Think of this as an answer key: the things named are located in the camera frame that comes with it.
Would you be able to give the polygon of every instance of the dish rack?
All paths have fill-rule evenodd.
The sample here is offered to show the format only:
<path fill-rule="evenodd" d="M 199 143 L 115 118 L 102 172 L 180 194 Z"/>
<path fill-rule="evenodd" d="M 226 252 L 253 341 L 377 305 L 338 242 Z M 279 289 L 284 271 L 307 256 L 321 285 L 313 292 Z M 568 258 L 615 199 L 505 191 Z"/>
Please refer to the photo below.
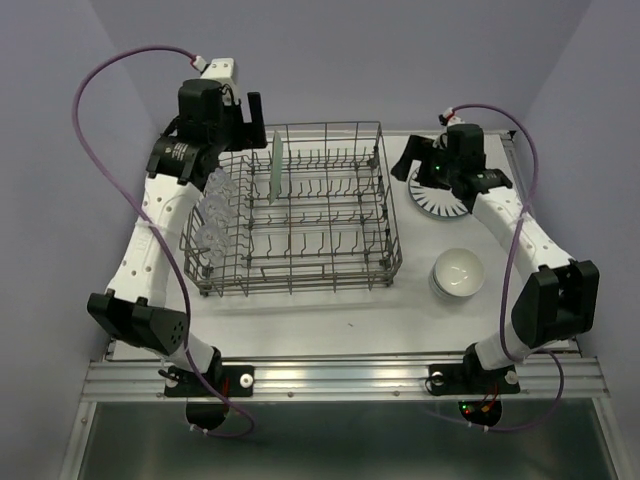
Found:
<path fill-rule="evenodd" d="M 389 286 L 402 264 L 378 122 L 268 127 L 284 146 L 281 191 L 269 203 L 271 144 L 228 153 L 238 189 L 231 246 L 211 263 L 194 242 L 197 208 L 180 240 L 184 271 L 202 295 Z"/>

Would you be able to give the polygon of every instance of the patterned plate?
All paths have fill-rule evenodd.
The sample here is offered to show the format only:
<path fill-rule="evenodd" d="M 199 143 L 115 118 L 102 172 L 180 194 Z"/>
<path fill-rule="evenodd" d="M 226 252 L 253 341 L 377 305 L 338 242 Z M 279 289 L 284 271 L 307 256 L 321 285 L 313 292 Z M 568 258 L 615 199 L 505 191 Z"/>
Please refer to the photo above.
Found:
<path fill-rule="evenodd" d="M 423 187 L 418 183 L 416 177 L 418 170 L 414 170 L 409 177 L 407 186 L 409 196 L 420 211 L 425 215 L 438 220 L 452 220 L 464 217 L 469 212 L 467 208 L 448 190 Z"/>

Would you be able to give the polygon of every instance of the green plate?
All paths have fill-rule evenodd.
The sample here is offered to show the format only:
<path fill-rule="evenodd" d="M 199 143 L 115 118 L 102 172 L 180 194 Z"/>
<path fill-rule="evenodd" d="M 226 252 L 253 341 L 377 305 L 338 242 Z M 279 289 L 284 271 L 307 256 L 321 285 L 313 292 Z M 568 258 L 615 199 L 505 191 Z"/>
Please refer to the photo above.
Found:
<path fill-rule="evenodd" d="M 284 147 L 278 132 L 273 134 L 271 147 L 271 177 L 269 178 L 269 205 L 275 202 L 282 191 L 282 154 Z"/>

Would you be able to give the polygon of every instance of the white bowl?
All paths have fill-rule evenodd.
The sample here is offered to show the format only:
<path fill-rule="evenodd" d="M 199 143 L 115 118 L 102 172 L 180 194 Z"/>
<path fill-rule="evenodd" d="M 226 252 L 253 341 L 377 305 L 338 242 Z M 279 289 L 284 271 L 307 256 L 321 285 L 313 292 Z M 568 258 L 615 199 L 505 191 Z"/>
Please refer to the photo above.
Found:
<path fill-rule="evenodd" d="M 480 259 L 466 248 L 452 248 L 442 253 L 429 275 L 429 284 L 442 298 L 469 298 L 484 283 L 484 266 Z"/>

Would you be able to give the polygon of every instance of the white table surface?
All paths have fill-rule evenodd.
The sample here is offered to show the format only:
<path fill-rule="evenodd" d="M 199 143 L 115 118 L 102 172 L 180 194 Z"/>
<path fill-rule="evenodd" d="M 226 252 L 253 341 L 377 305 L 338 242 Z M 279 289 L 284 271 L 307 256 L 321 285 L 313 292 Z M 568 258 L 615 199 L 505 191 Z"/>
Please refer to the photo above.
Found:
<path fill-rule="evenodd" d="M 385 136 L 391 166 L 407 138 Z M 487 167 L 500 168 L 513 178 L 499 135 L 486 136 L 485 151 Z M 430 219 L 411 202 L 405 183 L 392 178 L 391 184 L 404 258 L 393 286 L 205 298 L 189 282 L 192 332 L 218 347 L 224 357 L 461 352 L 494 333 L 505 252 L 475 218 Z M 475 252 L 486 270 L 482 289 L 466 303 L 454 305 L 436 297 L 427 282 L 436 257 L 453 247 Z M 516 272 L 510 288 L 509 310 L 522 289 Z M 172 277 L 167 307 L 183 309 L 183 304 Z M 122 342 L 113 352 L 114 360 L 145 358 L 155 357 Z"/>

